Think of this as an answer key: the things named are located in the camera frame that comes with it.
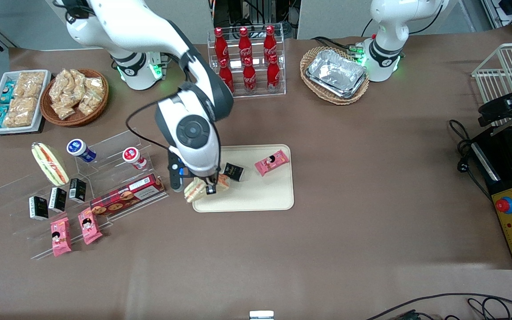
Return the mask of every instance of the small black box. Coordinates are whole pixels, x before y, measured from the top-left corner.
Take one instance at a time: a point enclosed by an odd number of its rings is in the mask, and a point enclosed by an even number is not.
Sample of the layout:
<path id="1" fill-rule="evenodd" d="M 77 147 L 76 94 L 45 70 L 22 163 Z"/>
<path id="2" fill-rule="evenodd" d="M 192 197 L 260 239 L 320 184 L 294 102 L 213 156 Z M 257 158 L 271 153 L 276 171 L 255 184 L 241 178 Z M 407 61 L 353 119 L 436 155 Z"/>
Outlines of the small black box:
<path id="1" fill-rule="evenodd" d="M 77 178 L 71 179 L 68 198 L 78 203 L 84 203 L 86 201 L 86 182 Z"/>
<path id="2" fill-rule="evenodd" d="M 51 196 L 48 199 L 49 210 L 63 212 L 67 205 L 67 191 L 59 187 L 51 188 Z"/>
<path id="3" fill-rule="evenodd" d="M 29 217 L 35 220 L 47 220 L 47 200 L 38 196 L 29 198 Z"/>
<path id="4" fill-rule="evenodd" d="M 226 166 L 224 167 L 224 172 L 222 174 L 228 176 L 232 180 L 240 182 L 243 173 L 244 168 L 226 162 Z"/>

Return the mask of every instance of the gray floor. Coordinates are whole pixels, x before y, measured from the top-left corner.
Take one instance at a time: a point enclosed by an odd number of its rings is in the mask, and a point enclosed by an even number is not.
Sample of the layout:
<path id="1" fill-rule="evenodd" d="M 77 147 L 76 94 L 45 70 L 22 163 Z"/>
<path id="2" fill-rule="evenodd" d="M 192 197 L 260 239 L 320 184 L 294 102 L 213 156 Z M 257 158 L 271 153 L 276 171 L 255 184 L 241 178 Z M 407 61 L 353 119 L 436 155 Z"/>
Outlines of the gray floor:
<path id="1" fill-rule="evenodd" d="M 457 4 L 439 33 L 488 30 L 489 22 L 480 0 Z M 64 24 L 45 0 L 0 0 L 0 30 L 16 45 L 29 49 L 67 49 L 81 46 L 70 38 Z M 0 52 L 0 77 L 9 69 L 8 54 Z"/>

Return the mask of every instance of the red button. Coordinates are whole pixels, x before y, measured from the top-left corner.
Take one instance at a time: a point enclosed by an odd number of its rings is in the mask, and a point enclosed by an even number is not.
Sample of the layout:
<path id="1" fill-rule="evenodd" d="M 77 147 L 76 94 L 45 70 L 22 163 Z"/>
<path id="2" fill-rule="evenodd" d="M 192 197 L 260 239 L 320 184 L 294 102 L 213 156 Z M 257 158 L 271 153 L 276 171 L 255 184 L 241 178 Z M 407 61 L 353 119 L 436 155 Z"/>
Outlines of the red button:
<path id="1" fill-rule="evenodd" d="M 496 208 L 500 211 L 500 212 L 507 212 L 509 211 L 509 209 L 511 208 L 511 205 L 509 204 L 509 202 L 505 199 L 499 199 L 496 201 L 495 203 L 495 206 Z"/>

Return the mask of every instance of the red emergency stop button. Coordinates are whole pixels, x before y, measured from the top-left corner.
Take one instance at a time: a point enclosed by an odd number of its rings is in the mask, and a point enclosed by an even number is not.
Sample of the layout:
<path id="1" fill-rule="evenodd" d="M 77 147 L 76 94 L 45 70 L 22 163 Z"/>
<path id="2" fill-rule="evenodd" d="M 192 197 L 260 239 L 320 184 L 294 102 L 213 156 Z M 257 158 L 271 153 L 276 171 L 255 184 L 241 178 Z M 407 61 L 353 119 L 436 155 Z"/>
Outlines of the red emergency stop button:
<path id="1" fill-rule="evenodd" d="M 506 214 L 512 213 L 512 199 L 508 196 L 504 196 L 495 202 L 495 207 L 500 211 Z"/>

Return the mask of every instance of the aluminum foil container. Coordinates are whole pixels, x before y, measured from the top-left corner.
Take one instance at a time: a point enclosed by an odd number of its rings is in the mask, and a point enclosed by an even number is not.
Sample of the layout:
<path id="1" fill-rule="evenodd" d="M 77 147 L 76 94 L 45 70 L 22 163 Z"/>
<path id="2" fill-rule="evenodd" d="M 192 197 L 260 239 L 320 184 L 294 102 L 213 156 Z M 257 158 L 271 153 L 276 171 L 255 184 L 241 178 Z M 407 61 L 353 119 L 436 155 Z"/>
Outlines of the aluminum foil container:
<path id="1" fill-rule="evenodd" d="M 350 99 L 366 79 L 366 69 L 334 50 L 326 49 L 317 54 L 305 75 L 335 95 Z"/>

